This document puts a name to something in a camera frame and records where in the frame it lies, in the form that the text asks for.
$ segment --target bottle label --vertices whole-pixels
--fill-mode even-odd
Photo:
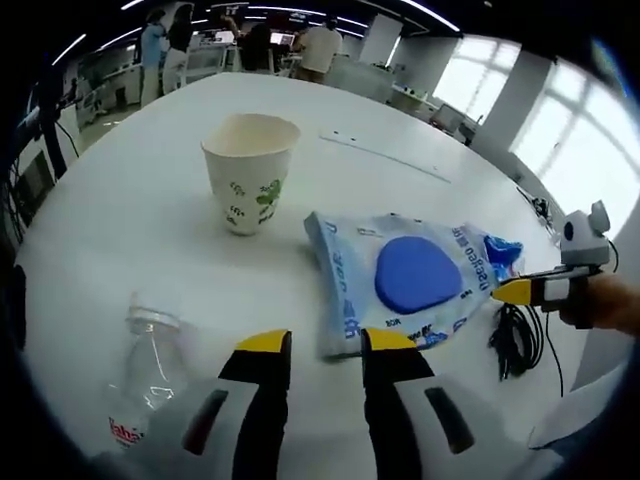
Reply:
[[[146,430],[142,425],[117,422],[113,417],[109,417],[109,428],[111,429],[111,435],[116,439],[118,445],[124,449],[142,440]]]

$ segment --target man in white shirt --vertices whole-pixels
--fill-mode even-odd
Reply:
[[[324,83],[324,77],[331,68],[333,57],[342,46],[342,36],[336,31],[337,25],[336,18],[329,16],[324,26],[310,28],[300,38],[298,48],[303,50],[302,61],[296,71],[298,80]]]

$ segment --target hand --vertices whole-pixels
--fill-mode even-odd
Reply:
[[[640,291],[615,275],[589,277],[584,297],[561,306],[560,318],[569,325],[588,322],[640,337]]]

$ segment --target window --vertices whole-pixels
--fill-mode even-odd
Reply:
[[[640,142],[623,103],[598,80],[559,62],[511,148],[565,212],[604,201],[614,237],[640,194]]]
[[[483,123],[507,83],[519,53],[519,45],[465,37],[458,43],[433,96]]]

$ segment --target floor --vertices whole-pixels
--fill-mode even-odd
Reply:
[[[127,110],[111,112],[97,117],[92,124],[87,125],[80,131],[83,151],[86,151],[91,145],[96,143],[104,135],[113,130],[122,121],[138,110],[140,110],[140,106],[135,105],[129,107]]]

